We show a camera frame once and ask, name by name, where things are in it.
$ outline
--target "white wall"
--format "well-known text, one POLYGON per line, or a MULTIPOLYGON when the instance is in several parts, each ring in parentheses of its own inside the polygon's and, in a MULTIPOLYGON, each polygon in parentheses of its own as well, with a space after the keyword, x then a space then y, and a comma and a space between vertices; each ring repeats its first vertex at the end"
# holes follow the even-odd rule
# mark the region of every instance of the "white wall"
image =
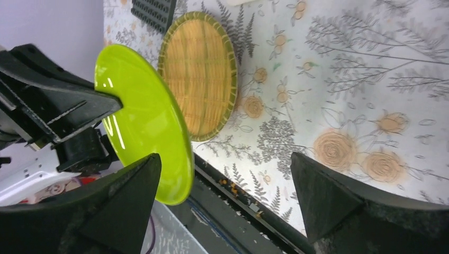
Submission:
POLYGON ((0 45, 9 50, 27 43, 93 81, 103 48, 103 1, 0 0, 0 45))

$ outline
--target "floral tablecloth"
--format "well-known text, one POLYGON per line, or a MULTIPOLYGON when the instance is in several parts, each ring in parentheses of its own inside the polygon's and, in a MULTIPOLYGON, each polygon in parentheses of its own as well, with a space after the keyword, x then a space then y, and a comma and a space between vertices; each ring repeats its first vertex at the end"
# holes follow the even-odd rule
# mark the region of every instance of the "floral tablecloth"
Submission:
MULTIPOLYGON (((163 39, 105 0, 105 44, 153 66, 163 39)), ((388 192, 449 204, 447 0, 178 0, 221 22, 239 67, 237 107, 194 151, 305 233, 290 172, 302 152, 388 192)))

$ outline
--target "woven bamboo tray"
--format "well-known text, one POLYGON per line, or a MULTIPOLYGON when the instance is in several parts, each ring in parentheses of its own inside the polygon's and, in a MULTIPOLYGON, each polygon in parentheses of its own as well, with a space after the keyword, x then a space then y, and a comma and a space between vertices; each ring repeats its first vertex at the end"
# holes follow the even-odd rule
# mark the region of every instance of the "woven bamboo tray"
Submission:
POLYGON ((237 98, 237 66, 223 27, 202 12, 181 16, 169 28, 158 71, 182 110, 192 141, 213 138, 237 98))

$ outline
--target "lime green plate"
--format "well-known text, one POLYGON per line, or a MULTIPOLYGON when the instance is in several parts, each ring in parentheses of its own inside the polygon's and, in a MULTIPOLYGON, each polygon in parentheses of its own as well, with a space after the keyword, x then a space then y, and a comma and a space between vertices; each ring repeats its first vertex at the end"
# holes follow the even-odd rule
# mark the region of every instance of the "lime green plate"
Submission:
POLYGON ((122 101, 123 108, 103 125, 123 165, 158 153, 162 171, 156 200, 183 202, 193 184, 192 146, 181 110, 157 71, 132 49, 111 45, 97 59, 95 90, 122 101))

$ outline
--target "black grid object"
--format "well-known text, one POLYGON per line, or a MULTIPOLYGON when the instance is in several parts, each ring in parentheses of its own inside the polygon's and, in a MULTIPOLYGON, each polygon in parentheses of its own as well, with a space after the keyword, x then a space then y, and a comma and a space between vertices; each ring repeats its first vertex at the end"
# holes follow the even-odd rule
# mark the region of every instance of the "black grid object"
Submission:
POLYGON ((172 24, 176 0, 132 0, 131 13, 164 34, 172 24))

